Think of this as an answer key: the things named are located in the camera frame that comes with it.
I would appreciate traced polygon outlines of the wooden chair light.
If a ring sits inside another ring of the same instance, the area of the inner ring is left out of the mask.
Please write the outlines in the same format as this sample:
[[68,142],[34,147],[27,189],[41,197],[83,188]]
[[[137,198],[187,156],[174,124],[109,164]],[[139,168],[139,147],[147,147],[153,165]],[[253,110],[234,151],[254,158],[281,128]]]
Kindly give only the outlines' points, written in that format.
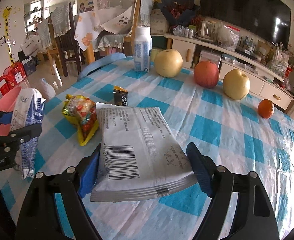
[[103,31],[94,41],[94,50],[106,50],[106,54],[109,55],[113,53],[109,52],[111,48],[111,51],[115,49],[116,52],[123,52],[126,56],[133,56],[135,31],[138,27],[150,27],[154,3],[154,0],[135,0],[130,28],[121,34]]

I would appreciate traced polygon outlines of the blue cushion chair back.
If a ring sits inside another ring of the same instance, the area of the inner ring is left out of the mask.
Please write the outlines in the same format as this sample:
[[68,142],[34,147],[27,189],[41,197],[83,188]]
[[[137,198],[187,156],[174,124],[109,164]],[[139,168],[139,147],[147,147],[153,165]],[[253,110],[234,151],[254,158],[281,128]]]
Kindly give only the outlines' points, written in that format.
[[126,58],[126,55],[124,53],[113,53],[110,55],[107,55],[101,59],[98,59],[89,65],[87,65],[78,75],[77,81],[80,81],[84,77],[88,76],[90,73],[95,72],[101,67],[104,67],[108,64],[114,63],[115,61],[122,60]]

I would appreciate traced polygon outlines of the dark wooden chair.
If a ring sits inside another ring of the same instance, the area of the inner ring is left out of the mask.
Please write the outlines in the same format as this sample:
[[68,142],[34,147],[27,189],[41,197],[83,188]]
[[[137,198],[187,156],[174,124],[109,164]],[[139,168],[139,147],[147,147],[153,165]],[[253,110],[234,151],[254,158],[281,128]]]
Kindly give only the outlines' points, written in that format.
[[54,29],[54,39],[57,44],[59,59],[61,61],[63,75],[68,76],[67,62],[76,63],[78,74],[81,72],[81,55],[78,42],[74,39],[75,21],[72,13],[72,5],[69,2],[50,14]]

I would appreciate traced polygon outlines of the red gift boxes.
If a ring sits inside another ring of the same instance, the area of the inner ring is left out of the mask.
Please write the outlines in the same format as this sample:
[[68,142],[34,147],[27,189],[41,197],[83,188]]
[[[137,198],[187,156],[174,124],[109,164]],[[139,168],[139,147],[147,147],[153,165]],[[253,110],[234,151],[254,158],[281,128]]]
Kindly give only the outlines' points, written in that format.
[[0,77],[0,92],[4,96],[26,78],[23,64],[17,61],[7,67]]

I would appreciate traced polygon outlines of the white floral dining tablecloth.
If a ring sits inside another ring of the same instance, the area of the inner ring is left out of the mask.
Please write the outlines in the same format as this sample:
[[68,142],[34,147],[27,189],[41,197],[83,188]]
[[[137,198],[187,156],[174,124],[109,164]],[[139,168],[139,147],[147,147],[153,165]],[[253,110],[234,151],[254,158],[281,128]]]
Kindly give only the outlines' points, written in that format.
[[82,12],[78,16],[74,40],[78,42],[80,49],[85,51],[103,30],[99,16],[93,10]]

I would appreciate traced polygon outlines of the electric kettle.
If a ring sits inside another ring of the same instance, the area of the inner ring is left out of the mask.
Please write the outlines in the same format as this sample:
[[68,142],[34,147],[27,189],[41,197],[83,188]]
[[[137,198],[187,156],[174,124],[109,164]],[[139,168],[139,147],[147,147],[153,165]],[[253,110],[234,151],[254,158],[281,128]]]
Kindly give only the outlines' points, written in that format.
[[213,21],[202,21],[199,31],[197,32],[198,37],[212,40],[214,38],[215,22]]

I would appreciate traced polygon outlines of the dark silver foil bag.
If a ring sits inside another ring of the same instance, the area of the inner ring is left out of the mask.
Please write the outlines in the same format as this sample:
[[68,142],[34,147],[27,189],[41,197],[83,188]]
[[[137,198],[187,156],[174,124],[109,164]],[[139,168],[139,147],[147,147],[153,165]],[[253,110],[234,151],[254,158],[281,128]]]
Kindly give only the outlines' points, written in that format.
[[197,182],[159,107],[96,104],[102,133],[92,202],[149,200]]

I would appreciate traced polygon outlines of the yellow green snack bag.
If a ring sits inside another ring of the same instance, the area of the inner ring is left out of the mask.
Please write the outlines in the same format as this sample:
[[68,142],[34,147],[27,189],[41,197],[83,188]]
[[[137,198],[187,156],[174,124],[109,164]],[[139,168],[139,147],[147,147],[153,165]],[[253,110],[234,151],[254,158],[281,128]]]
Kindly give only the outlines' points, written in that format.
[[85,146],[99,129],[96,103],[83,95],[65,96],[63,116],[77,128],[78,143]]

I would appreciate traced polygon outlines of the small orange tangerine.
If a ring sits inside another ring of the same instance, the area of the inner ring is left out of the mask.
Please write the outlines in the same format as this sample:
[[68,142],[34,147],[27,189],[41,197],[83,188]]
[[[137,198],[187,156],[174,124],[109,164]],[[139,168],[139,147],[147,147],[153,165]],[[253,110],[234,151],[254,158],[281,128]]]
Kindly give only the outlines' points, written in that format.
[[273,102],[268,99],[261,100],[257,112],[262,118],[269,119],[274,114]]

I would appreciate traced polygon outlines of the white blue printed package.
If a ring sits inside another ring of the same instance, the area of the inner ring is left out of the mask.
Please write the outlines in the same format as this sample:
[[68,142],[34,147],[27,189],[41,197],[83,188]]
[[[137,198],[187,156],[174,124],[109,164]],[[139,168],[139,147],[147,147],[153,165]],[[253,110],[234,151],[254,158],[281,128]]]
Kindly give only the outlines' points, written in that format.
[[35,88],[20,90],[12,112],[10,132],[18,135],[19,150],[15,157],[22,178],[35,176],[35,156],[46,100]]

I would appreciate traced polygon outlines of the dark flower bouquet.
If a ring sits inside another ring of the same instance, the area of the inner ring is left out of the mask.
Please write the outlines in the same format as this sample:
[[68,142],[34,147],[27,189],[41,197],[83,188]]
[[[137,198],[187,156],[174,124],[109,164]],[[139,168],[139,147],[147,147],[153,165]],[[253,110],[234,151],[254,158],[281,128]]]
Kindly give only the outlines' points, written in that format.
[[161,0],[158,8],[170,26],[187,26],[199,10],[194,2],[195,0]]

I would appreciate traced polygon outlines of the yellow pear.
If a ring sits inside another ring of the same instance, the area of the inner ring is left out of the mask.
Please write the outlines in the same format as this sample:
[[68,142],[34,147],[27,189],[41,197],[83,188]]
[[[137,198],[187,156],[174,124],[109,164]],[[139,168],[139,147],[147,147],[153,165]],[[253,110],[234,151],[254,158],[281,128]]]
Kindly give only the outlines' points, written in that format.
[[154,61],[156,72],[163,77],[175,77],[182,70],[183,58],[175,49],[158,53]]
[[223,78],[223,91],[231,99],[241,100],[250,91],[250,80],[241,70],[233,69]]

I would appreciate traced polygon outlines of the white milk bottle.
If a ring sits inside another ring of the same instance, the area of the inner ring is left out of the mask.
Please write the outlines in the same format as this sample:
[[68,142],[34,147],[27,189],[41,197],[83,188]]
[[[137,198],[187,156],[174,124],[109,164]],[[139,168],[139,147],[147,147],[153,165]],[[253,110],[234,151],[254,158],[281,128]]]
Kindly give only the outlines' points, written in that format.
[[150,27],[137,27],[134,38],[134,70],[139,72],[150,71],[150,55],[152,38]]

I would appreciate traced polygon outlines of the white mesh food cover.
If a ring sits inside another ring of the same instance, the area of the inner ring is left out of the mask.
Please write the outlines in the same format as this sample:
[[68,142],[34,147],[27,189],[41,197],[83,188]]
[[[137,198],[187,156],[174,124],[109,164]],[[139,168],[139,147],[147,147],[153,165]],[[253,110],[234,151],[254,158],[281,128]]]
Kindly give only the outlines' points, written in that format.
[[132,26],[134,0],[92,0],[98,27],[112,34],[128,33]]

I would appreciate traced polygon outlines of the black flat television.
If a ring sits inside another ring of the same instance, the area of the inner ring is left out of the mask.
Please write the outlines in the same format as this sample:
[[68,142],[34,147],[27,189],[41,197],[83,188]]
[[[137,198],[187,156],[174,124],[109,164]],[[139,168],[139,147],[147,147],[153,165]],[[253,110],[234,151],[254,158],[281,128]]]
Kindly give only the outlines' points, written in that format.
[[281,0],[200,0],[200,13],[288,46],[291,10]]

